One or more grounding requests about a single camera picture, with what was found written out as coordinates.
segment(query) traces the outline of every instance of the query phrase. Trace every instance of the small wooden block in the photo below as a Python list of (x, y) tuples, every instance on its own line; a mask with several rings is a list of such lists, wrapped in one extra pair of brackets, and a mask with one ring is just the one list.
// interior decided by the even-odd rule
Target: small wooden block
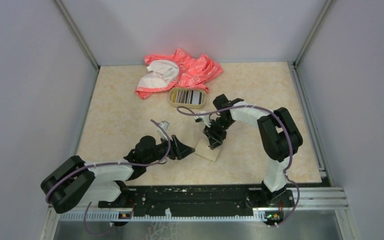
[(195, 147), (195, 154), (215, 162), (222, 148), (218, 146), (215, 149), (211, 150), (208, 145), (209, 143), (207, 139), (200, 139)]

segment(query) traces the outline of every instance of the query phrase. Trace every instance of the beige marble floor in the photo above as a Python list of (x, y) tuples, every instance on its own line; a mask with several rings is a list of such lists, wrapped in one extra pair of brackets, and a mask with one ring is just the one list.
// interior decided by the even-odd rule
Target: beige marble floor
[[(226, 94), (230, 100), (242, 98), (273, 110), (286, 107), (304, 141), (294, 155), (288, 175), (300, 183), (321, 182), (287, 63), (223, 63), (221, 66), (224, 72), (207, 84), (210, 93), (203, 110), (214, 110), (212, 100), (220, 94)], [(151, 135), (159, 139), (150, 119), (168, 121), (169, 135), (175, 134), (186, 145), (195, 147), (200, 138), (205, 138), (204, 124), (177, 113), (168, 103), (168, 92), (145, 100), (136, 95), (136, 85), (146, 73), (144, 65), (101, 67), (77, 153), (85, 161), (119, 160), (141, 137)], [(258, 129), (237, 121), (228, 130), (216, 162), (192, 154), (181, 161), (168, 160), (167, 164), (148, 167), (144, 175), (127, 184), (257, 184), (264, 179), (268, 161)]]

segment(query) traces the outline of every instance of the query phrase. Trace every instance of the white cloth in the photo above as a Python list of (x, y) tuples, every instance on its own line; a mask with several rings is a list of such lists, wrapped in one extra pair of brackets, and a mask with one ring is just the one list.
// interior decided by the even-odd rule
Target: white cloth
[(179, 75), (179, 66), (169, 60), (155, 60), (146, 68), (150, 73), (140, 78), (138, 88), (166, 88)]

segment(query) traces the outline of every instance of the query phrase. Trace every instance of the white wall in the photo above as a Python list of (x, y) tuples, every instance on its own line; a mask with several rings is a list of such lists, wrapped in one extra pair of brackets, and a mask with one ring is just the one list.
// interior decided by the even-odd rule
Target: white wall
[(0, 1), (0, 239), (38, 239), (41, 181), (75, 143), (95, 71), (51, 0)]
[(177, 47), (221, 62), (293, 61), (325, 0), (63, 0), (100, 65)]
[(384, 239), (384, 1), (337, 1), (299, 71), (361, 238)]

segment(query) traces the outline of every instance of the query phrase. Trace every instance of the pink fabric with white text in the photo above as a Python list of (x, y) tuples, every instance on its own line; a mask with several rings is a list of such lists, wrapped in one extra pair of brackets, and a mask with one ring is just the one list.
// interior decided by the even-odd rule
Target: pink fabric with white text
[(206, 54), (202, 54), (199, 58), (193, 58), (181, 48), (178, 48), (173, 55), (152, 54), (145, 56), (144, 60), (147, 66), (155, 60), (175, 62), (179, 67), (179, 74), (167, 87), (137, 87), (136, 93), (141, 99), (146, 99), (155, 92), (167, 91), (174, 87), (202, 89), (208, 93), (209, 89), (204, 84), (223, 72), (220, 64), (211, 60)]

